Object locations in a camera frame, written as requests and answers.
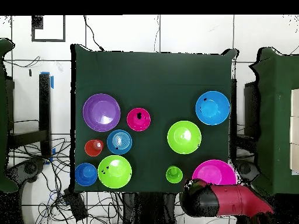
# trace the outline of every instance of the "lime green bowl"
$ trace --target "lime green bowl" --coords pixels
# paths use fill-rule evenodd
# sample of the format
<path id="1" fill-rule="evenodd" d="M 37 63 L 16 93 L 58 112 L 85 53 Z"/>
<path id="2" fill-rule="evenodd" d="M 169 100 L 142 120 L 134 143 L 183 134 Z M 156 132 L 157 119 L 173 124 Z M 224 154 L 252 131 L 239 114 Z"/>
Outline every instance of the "lime green bowl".
<path id="1" fill-rule="evenodd" d="M 180 182 L 183 178 L 183 172 L 176 166 L 170 166 L 166 171 L 166 179 L 173 184 Z"/>
<path id="2" fill-rule="evenodd" d="M 104 186 L 118 189 L 130 181 L 132 168 L 126 158 L 120 155 L 110 155 L 100 162 L 98 175 Z"/>
<path id="3" fill-rule="evenodd" d="M 190 121 L 179 121 L 170 127 L 167 141 L 173 151 L 187 155 L 199 147 L 201 133 L 196 124 Z"/>

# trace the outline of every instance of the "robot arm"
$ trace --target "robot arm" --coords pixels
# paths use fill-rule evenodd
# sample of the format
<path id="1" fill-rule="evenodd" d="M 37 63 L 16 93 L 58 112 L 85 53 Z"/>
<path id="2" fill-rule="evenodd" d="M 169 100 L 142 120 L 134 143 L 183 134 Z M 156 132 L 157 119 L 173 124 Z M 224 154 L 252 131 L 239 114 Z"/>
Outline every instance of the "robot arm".
<path id="1" fill-rule="evenodd" d="M 203 180 L 188 180 L 180 195 L 184 212 L 199 216 L 257 216 L 273 214 L 272 207 L 257 193 L 244 185 L 210 185 Z"/>

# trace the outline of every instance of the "floor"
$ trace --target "floor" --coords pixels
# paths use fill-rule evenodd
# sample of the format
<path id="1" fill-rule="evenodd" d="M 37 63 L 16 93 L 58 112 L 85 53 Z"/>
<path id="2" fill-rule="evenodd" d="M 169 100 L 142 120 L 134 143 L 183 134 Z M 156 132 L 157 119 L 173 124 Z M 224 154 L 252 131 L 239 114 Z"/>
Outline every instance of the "floor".
<path id="1" fill-rule="evenodd" d="M 87 16 L 86 21 L 94 32 L 96 42 L 105 50 L 142 51 L 172 53 L 221 54 L 228 48 L 239 50 L 235 77 L 237 87 L 238 123 L 244 123 L 244 84 L 254 81 L 255 74 L 248 65 L 256 60 L 261 47 L 272 46 L 283 54 L 297 53 L 299 46 L 298 16 L 296 15 L 124 15 L 124 16 Z M 36 39 L 61 39 L 62 16 L 44 16 L 43 30 L 36 30 Z M 65 42 L 32 42 L 31 16 L 0 16 L 0 37 L 11 39 L 15 48 L 5 56 L 8 75 L 15 81 L 15 121 L 38 120 L 39 73 L 48 71 L 54 76 L 54 88 L 51 90 L 51 119 L 53 146 L 61 149 L 70 141 L 70 81 L 71 53 L 70 44 L 77 43 L 91 50 L 99 50 L 93 41 L 84 16 L 65 17 Z M 15 124 L 15 133 L 33 131 L 37 121 Z M 9 166 L 23 159 L 15 150 L 15 157 L 9 158 Z M 64 149 L 66 157 L 60 158 L 67 164 L 69 149 Z M 53 161 L 60 169 L 63 163 Z M 69 185 L 69 168 L 60 170 L 62 189 Z M 45 164 L 43 173 L 50 189 L 55 189 L 54 173 L 51 165 Z M 40 174 L 33 184 L 25 185 L 22 208 L 25 224 L 45 224 L 44 204 L 51 203 L 46 179 Z M 85 192 L 82 194 L 88 212 L 93 216 L 115 214 L 110 194 L 106 192 Z M 235 224 L 234 217 L 191 218 L 182 215 L 179 205 L 175 206 L 178 224 Z M 103 224 L 88 217 L 69 224 Z M 66 221 L 51 221 L 51 224 L 67 224 Z"/>

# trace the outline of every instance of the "plastic cup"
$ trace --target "plastic cup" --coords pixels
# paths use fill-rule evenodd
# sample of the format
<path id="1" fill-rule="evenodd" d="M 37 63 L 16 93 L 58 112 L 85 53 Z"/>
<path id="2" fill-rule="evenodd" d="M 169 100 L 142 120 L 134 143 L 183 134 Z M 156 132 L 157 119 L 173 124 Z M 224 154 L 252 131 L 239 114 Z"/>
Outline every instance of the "plastic cup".
<path id="1" fill-rule="evenodd" d="M 85 144 L 85 152 L 89 156 L 97 156 L 104 148 L 104 143 L 101 140 L 89 140 Z"/>
<path id="2" fill-rule="evenodd" d="M 224 94 L 208 91 L 197 100 L 195 112 L 204 124 L 221 124 L 230 114 L 230 103 Z"/>
<path id="3" fill-rule="evenodd" d="M 96 168 L 90 163 L 82 163 L 75 169 L 75 180 L 81 186 L 91 186 L 97 178 Z"/>
<path id="4" fill-rule="evenodd" d="M 112 153 L 123 155 L 132 148 L 132 137 L 128 132 L 117 129 L 109 134 L 107 147 Z"/>
<path id="5" fill-rule="evenodd" d="M 167 141 L 173 151 L 186 155 L 199 147 L 201 133 L 196 124 L 190 121 L 179 121 L 170 127 Z"/>
<path id="6" fill-rule="evenodd" d="M 170 166 L 166 171 L 166 179 L 173 184 L 180 182 L 183 178 L 183 172 L 176 166 Z"/>
<path id="7" fill-rule="evenodd" d="M 134 108 L 127 116 L 128 126 L 135 131 L 144 131 L 150 126 L 151 116 L 144 108 Z"/>
<path id="8" fill-rule="evenodd" d="M 110 155 L 100 162 L 98 175 L 104 186 L 118 189 L 124 187 L 130 181 L 132 168 L 126 158 L 119 155 Z"/>

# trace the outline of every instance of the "small green cup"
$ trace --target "small green cup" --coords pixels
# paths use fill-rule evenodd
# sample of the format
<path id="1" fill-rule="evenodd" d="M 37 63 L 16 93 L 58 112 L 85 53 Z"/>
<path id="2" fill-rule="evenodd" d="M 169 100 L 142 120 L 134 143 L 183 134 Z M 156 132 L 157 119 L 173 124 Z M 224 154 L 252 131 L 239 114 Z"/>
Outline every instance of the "small green cup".
<path id="1" fill-rule="evenodd" d="M 170 166 L 166 171 L 166 179 L 172 183 L 176 184 L 180 182 L 183 178 L 183 172 L 180 168 L 176 166 Z"/>

